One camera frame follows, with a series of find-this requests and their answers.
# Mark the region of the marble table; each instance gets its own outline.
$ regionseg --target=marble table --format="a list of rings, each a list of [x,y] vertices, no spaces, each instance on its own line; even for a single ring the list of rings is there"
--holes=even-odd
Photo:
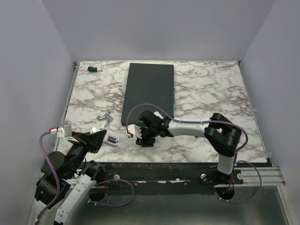
[[[256,127],[251,105],[244,87],[238,63],[132,61],[174,65],[175,116],[183,119],[210,117],[222,113],[242,126],[249,135],[248,145],[238,153],[238,160],[266,162],[266,153]],[[130,61],[81,62],[68,105],[66,123],[74,131],[89,132],[106,123],[96,120],[111,111],[113,122],[107,128],[120,137],[117,148],[103,145],[97,154],[87,154],[87,160],[99,162],[217,162],[218,154],[204,138],[178,136],[157,137],[154,147],[142,148],[134,138],[127,138],[121,125],[121,113]],[[102,72],[90,73],[93,66]],[[61,140],[57,150],[67,153],[71,144]]]

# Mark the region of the cable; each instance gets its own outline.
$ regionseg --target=cable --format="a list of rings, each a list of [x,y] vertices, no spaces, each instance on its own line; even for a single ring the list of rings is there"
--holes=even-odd
[[[122,203],[122,204],[117,204],[117,205],[111,205],[111,204],[106,204],[106,203],[94,202],[94,201],[92,201],[92,200],[90,199],[90,194],[87,193],[87,196],[88,196],[88,198],[89,198],[89,202],[95,203],[95,204],[97,204],[97,205],[108,206],[108,207],[121,207],[121,206],[128,205],[129,203],[131,203],[131,202],[134,200],[134,198],[135,198],[135,190],[134,190],[132,184],[131,184],[129,181],[127,181],[127,180],[122,180],[122,179],[105,180],[105,181],[102,181],[102,182],[100,182],[100,183],[95,184],[95,186],[98,186],[98,185],[101,185],[101,184],[105,184],[105,183],[108,183],[108,182],[112,182],[112,181],[122,181],[122,182],[127,183],[127,184],[131,187],[132,194],[131,194],[130,199],[129,199],[127,202]]]
[[[149,105],[149,106],[153,106],[153,107],[157,108],[158,110],[160,110],[161,112],[163,112],[167,117],[169,117],[171,120],[173,120],[173,121],[175,121],[175,122],[177,122],[177,123],[188,123],[188,124],[199,124],[199,123],[221,123],[221,124],[227,124],[227,125],[236,127],[237,129],[239,129],[241,132],[244,133],[244,135],[245,135],[245,137],[246,137],[246,140],[245,140],[245,142],[244,142],[244,143],[243,143],[243,144],[235,151],[235,153],[237,153],[239,150],[241,150],[242,148],[244,148],[244,147],[247,145],[247,143],[248,143],[249,137],[248,137],[248,134],[247,134],[247,132],[245,131],[245,129],[242,128],[242,127],[240,127],[240,126],[238,126],[238,125],[236,125],[236,124],[234,124],[234,123],[225,122],[225,121],[217,121],[217,120],[207,120],[207,121],[202,121],[202,122],[200,122],[200,121],[184,121],[184,120],[176,120],[176,119],[174,119],[172,116],[170,116],[169,114],[167,114],[163,109],[159,108],[158,106],[156,106],[156,105],[154,105],[154,104],[150,104],[150,103],[139,104],[139,105],[135,106],[132,110],[130,110],[130,112],[128,113],[127,119],[126,119],[126,133],[129,134],[129,131],[128,131],[128,119],[129,119],[131,113],[132,113],[135,109],[137,109],[137,108],[139,108],[139,107],[141,107],[141,106],[143,106],[143,105]]]
[[[257,169],[252,163],[246,162],[246,161],[244,161],[244,160],[239,160],[239,161],[236,162],[236,164],[238,164],[238,163],[240,163],[240,162],[247,163],[249,166],[251,166],[251,167],[253,167],[253,168],[255,169],[255,171],[257,172],[258,178],[259,178],[259,188],[258,188],[258,190],[257,190],[257,192],[255,193],[254,196],[252,196],[251,198],[248,198],[247,200],[240,201],[240,202],[231,202],[231,201],[229,201],[229,200],[225,200],[225,199],[221,198],[221,197],[219,196],[219,194],[215,191],[215,194],[216,194],[216,196],[218,197],[218,199],[221,200],[221,201],[223,201],[223,202],[225,202],[225,203],[231,203],[231,204],[243,204],[243,203],[247,203],[247,202],[249,202],[249,201],[255,199],[255,198],[260,194],[260,192],[261,192],[261,190],[262,190],[263,182],[262,182],[262,177],[261,177],[261,175],[260,175],[258,169]]]
[[[46,136],[47,134],[50,134],[50,133],[51,133],[51,132],[48,131],[48,132],[43,133],[43,134],[40,136],[40,138],[39,138],[39,146],[40,146],[41,151],[42,151],[42,153],[43,153],[43,155],[44,155],[44,157],[45,157],[45,159],[46,159],[46,162],[48,163],[48,165],[49,165],[49,167],[50,167],[50,170],[51,170],[51,172],[52,172],[52,174],[53,174],[53,176],[54,176],[55,183],[56,183],[56,194],[55,194],[54,198],[52,199],[52,201],[49,202],[49,204],[46,205],[46,206],[40,211],[39,215],[37,216],[35,225],[38,225],[39,220],[40,220],[40,218],[42,217],[43,213],[44,213],[50,206],[52,206],[53,203],[55,203],[56,199],[58,198],[58,196],[59,196],[59,194],[60,194],[60,181],[59,181],[59,178],[58,178],[57,173],[56,173],[56,171],[55,171],[55,169],[54,169],[54,167],[53,167],[53,165],[52,165],[52,163],[51,163],[49,157],[47,156],[47,153],[46,153],[46,151],[45,151],[45,149],[44,149],[44,146],[43,146],[43,137]]]

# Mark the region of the screwdriver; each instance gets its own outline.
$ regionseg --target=screwdriver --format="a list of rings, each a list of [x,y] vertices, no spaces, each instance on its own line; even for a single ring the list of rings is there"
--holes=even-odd
[[[88,71],[94,73],[94,72],[101,72],[102,70],[98,70],[96,67],[88,67]]]

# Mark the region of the gray wall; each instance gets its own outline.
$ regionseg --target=gray wall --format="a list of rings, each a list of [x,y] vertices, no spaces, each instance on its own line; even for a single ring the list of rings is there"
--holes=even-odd
[[[275,0],[43,0],[75,60],[241,60]]]
[[[243,58],[244,81],[271,160],[300,221],[300,1],[277,0]]]
[[[2,0],[0,37],[0,224],[24,225],[74,64],[41,0]]]

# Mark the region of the purple cable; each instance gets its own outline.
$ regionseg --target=purple cable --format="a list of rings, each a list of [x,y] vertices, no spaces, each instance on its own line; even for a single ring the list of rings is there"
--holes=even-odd
[[[127,202],[122,203],[122,204],[117,204],[117,205],[111,205],[111,204],[106,204],[106,203],[94,202],[94,201],[92,201],[90,199],[90,194],[87,193],[89,201],[92,202],[92,203],[95,203],[97,205],[103,205],[103,206],[108,206],[108,207],[122,207],[122,206],[125,206],[125,205],[128,205],[129,203],[131,203],[133,201],[133,199],[135,198],[135,190],[134,190],[132,184],[130,182],[128,182],[127,180],[122,180],[122,179],[105,180],[105,181],[102,181],[102,182],[99,182],[99,183],[95,184],[95,186],[98,186],[98,185],[101,185],[101,184],[105,184],[105,183],[108,183],[108,182],[112,182],[112,181],[122,181],[122,182],[127,183],[131,187],[132,194],[131,194],[130,199]]]
[[[170,116],[169,114],[167,114],[163,109],[159,108],[158,106],[154,105],[154,104],[150,104],[150,103],[144,103],[144,104],[139,104],[136,107],[134,107],[132,110],[130,110],[130,112],[128,113],[127,119],[126,119],[126,133],[129,133],[128,131],[128,119],[130,117],[130,114],[137,108],[143,106],[143,105],[149,105],[149,106],[153,106],[155,108],[157,108],[158,110],[160,110],[161,112],[163,112],[167,117],[169,117],[171,120],[177,122],[177,123],[188,123],[188,124],[199,124],[201,123],[200,121],[184,121],[184,120],[176,120],[174,119],[172,116]],[[230,123],[230,122],[225,122],[225,121],[216,121],[216,120],[207,120],[207,121],[202,121],[202,123],[221,123],[221,124],[227,124],[233,127],[236,127],[237,129],[239,129],[241,132],[244,133],[246,140],[245,142],[235,151],[238,152],[239,150],[241,150],[242,148],[244,148],[246,146],[246,144],[248,143],[249,137],[247,132],[245,131],[245,129],[243,129],[242,127],[234,124],[234,123]]]
[[[231,204],[243,204],[243,203],[247,203],[247,202],[249,202],[249,201],[255,199],[255,198],[260,194],[260,192],[261,192],[261,190],[262,190],[262,184],[263,184],[263,182],[262,182],[262,177],[261,177],[261,175],[260,175],[258,169],[257,169],[252,163],[246,162],[246,161],[244,161],[244,160],[239,160],[239,161],[236,162],[236,164],[238,164],[238,163],[240,163],[240,162],[247,163],[249,166],[251,166],[251,167],[253,167],[253,168],[255,169],[255,171],[257,172],[258,178],[259,178],[259,188],[258,188],[258,190],[257,190],[257,192],[255,193],[254,196],[252,196],[251,198],[248,198],[247,200],[240,201],[240,202],[231,202],[231,201],[227,201],[227,200],[221,198],[221,197],[218,195],[218,193],[215,192],[215,194],[216,194],[216,196],[218,197],[218,199],[221,200],[221,201],[223,201],[223,202],[225,202],[225,203],[231,203]]]
[[[56,194],[55,194],[54,198],[52,199],[52,201],[49,202],[49,204],[46,205],[45,208],[43,208],[43,210],[42,210],[42,211],[39,213],[39,215],[37,216],[38,221],[35,223],[35,225],[38,225],[39,219],[42,217],[43,213],[44,213],[50,206],[52,206],[52,204],[56,201],[56,199],[58,198],[58,195],[60,194],[60,181],[59,181],[59,178],[58,178],[57,173],[56,173],[56,171],[55,171],[55,169],[54,169],[54,167],[53,167],[53,165],[52,165],[52,163],[51,163],[49,157],[47,156],[47,153],[46,153],[46,151],[45,151],[45,149],[44,149],[44,146],[43,146],[43,137],[46,136],[47,134],[51,134],[51,132],[50,132],[50,131],[45,132],[45,133],[43,133],[43,134],[40,136],[40,138],[39,138],[39,146],[40,146],[41,151],[42,151],[42,153],[43,153],[43,155],[44,155],[44,157],[45,157],[45,159],[46,159],[46,161],[47,161],[47,163],[48,163],[48,165],[49,165],[49,167],[50,167],[50,170],[51,170],[51,172],[52,172],[52,174],[53,174],[53,176],[54,176],[54,179],[55,179],[55,182],[56,182],[56,188],[57,188],[57,190],[56,190]]]

